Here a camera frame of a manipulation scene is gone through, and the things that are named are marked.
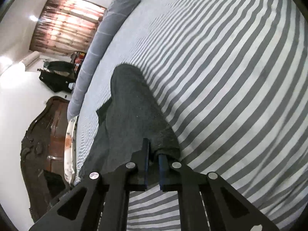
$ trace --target silver screw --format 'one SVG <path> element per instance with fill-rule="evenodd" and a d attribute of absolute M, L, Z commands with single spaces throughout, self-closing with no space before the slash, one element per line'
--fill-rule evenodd
<path fill-rule="evenodd" d="M 134 164 L 133 162 L 128 162 L 127 164 L 126 164 L 126 167 L 127 168 L 134 168 L 136 166 L 136 164 Z"/>
<path fill-rule="evenodd" d="M 98 172 L 92 172 L 92 173 L 90 173 L 90 178 L 91 178 L 92 180 L 97 179 L 99 176 L 100 176 L 100 175 L 99 175 Z"/>
<path fill-rule="evenodd" d="M 250 231 L 262 231 L 262 225 L 260 224 L 258 226 L 253 226 Z"/>
<path fill-rule="evenodd" d="M 214 173 L 214 172 L 210 172 L 210 173 L 208 174 L 208 177 L 209 177 L 210 179 L 212 179 L 212 180 L 216 180 L 216 179 L 218 178 L 218 175 L 217 175 L 216 173 Z"/>
<path fill-rule="evenodd" d="M 179 162 L 172 163 L 172 167 L 174 167 L 174 168 L 180 168 L 181 166 L 182 166 L 182 164 L 179 163 Z"/>

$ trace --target mattress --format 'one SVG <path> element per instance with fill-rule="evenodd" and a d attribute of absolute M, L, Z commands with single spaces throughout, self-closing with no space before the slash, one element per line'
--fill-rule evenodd
<path fill-rule="evenodd" d="M 142 71 L 182 162 L 216 171 L 288 230 L 308 200 L 307 26 L 292 0 L 142 0 L 85 95 L 77 173 L 113 70 L 126 62 Z M 176 192 L 131 193 L 127 230 L 180 229 Z"/>

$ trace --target patterned curtain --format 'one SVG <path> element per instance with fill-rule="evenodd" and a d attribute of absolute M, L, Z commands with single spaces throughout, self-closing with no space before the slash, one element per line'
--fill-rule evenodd
<path fill-rule="evenodd" d="M 65 56 L 74 51 L 87 52 L 104 11 L 84 0 L 48 0 L 30 50 Z"/>

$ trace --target triangular cutout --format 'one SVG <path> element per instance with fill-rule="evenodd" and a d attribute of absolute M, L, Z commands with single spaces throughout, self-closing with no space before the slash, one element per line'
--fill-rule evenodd
<path fill-rule="evenodd" d="M 224 200 L 229 208 L 230 214 L 233 218 L 237 219 L 244 215 L 249 214 L 248 209 L 236 199 L 227 189 L 221 188 Z"/>
<path fill-rule="evenodd" d="M 87 189 L 80 189 L 73 197 L 71 197 L 67 203 L 65 203 L 62 207 L 58 209 L 58 215 L 61 215 L 67 219 L 75 220 L 81 204 L 86 196 Z"/>

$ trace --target bed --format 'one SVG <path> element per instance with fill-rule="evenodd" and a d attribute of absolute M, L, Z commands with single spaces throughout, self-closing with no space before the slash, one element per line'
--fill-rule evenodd
<path fill-rule="evenodd" d="M 84 96 L 77 174 L 113 70 L 125 62 L 142 71 L 181 160 L 216 171 L 288 230 L 308 201 L 307 26 L 292 0 L 141 0 Z M 127 229 L 180 230 L 176 192 L 132 192 Z"/>

